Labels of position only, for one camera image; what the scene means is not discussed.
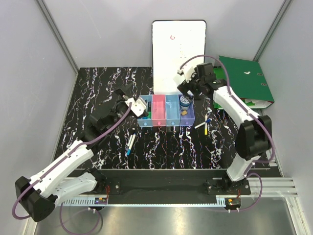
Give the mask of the blue ink bottle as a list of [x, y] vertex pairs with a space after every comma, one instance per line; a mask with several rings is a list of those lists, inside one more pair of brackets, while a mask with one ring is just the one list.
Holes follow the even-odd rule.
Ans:
[[179, 105], [181, 111], [187, 111], [191, 105], [191, 99], [187, 96], [181, 95], [179, 97]]

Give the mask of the black capped white marker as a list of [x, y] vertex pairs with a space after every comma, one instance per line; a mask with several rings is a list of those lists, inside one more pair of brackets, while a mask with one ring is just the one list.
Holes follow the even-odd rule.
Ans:
[[132, 138], [133, 138], [133, 134], [135, 133], [135, 128], [132, 128], [130, 131], [129, 131], [129, 142], [128, 144], [130, 144], [132, 142]]

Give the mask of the blue capped white marker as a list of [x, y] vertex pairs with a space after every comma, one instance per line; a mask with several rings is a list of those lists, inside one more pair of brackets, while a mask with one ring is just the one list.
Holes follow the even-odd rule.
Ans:
[[211, 121], [211, 119], [208, 119], [208, 120], [202, 122], [201, 124], [198, 124], [197, 126], [195, 126], [194, 129], [198, 129], [201, 126], [204, 126], [204, 125], [208, 124], [210, 121]]

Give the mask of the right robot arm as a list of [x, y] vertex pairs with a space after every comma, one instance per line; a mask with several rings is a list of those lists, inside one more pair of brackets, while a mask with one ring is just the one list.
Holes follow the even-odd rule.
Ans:
[[177, 71], [177, 89], [188, 98], [212, 96], [238, 127], [235, 139], [236, 156], [222, 181], [224, 192], [233, 194], [261, 155], [273, 147], [271, 119], [261, 116], [240, 100], [224, 79], [217, 79], [211, 63], [196, 67], [184, 65]]

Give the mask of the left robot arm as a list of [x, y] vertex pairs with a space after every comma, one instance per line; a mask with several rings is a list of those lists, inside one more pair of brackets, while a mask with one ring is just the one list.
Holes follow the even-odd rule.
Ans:
[[86, 169], [72, 180], [64, 179], [102, 150], [107, 138], [128, 116], [142, 116], [143, 110], [138, 110], [142, 102], [131, 89], [131, 84], [119, 87], [111, 100], [96, 107], [85, 119], [78, 139], [50, 165], [29, 178], [21, 176], [16, 180], [17, 199], [11, 211], [16, 220], [32, 218], [40, 222], [72, 197], [85, 192], [108, 192], [107, 177], [96, 168]]

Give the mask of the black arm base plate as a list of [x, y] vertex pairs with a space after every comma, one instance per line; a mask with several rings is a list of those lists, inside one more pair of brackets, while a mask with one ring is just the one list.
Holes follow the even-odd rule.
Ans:
[[224, 195], [217, 184], [223, 169], [102, 169], [111, 205], [209, 204]]

